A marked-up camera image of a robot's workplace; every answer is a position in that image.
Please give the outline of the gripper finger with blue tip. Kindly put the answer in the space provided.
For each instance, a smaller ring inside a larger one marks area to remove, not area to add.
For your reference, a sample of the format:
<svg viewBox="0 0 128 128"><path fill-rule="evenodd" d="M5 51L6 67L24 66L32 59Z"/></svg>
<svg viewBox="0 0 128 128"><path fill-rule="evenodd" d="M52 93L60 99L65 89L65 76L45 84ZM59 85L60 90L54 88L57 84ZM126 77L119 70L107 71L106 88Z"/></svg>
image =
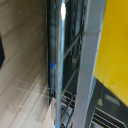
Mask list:
<svg viewBox="0 0 128 128"><path fill-rule="evenodd" d="M4 48L3 48L3 44L2 44L2 38L0 35L0 69L2 67L4 60L5 60L5 53L4 53Z"/></svg>

